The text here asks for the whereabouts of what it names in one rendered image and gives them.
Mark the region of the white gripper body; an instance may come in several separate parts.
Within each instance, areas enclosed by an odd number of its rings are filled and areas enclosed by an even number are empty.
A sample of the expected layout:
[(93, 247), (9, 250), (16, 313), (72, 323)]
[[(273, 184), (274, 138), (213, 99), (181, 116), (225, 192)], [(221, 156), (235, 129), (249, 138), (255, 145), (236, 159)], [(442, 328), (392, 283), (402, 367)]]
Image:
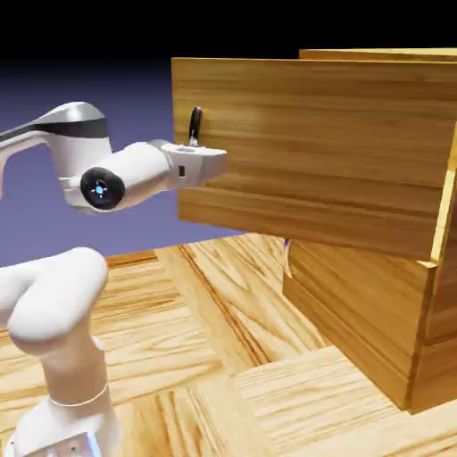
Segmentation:
[(199, 172), (199, 184), (203, 185), (225, 172), (228, 166), (229, 155), (226, 150), (209, 147), (200, 147), (199, 153), (202, 159)]

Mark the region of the dark curved metal handle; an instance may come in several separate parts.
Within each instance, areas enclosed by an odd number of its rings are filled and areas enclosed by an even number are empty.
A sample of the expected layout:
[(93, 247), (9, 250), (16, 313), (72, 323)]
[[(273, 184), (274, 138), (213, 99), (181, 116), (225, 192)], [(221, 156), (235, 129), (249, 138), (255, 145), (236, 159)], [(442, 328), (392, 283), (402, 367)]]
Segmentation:
[(189, 144), (193, 147), (199, 146), (200, 141), (200, 128), (203, 118), (203, 111), (200, 107), (196, 106), (193, 108), (193, 111), (190, 116), (189, 129), (188, 129), (188, 139)]

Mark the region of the wide wood cabinet door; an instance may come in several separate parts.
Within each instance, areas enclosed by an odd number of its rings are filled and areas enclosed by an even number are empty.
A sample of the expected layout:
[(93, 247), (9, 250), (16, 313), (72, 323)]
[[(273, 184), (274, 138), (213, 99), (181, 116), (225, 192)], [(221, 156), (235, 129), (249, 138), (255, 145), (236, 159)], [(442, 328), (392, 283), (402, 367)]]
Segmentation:
[(442, 252), (457, 161), (457, 62), (175, 58), (174, 133), (203, 110), (228, 169), (182, 220), (418, 261)]

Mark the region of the light wood cabinet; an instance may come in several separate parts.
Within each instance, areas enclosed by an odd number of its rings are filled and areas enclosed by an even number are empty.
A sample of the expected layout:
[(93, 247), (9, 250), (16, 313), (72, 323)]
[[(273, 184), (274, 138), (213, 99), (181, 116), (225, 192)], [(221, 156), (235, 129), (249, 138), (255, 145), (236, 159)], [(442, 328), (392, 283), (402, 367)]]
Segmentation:
[(400, 409), (457, 399), (457, 126), (428, 262), (292, 241), (283, 292)]

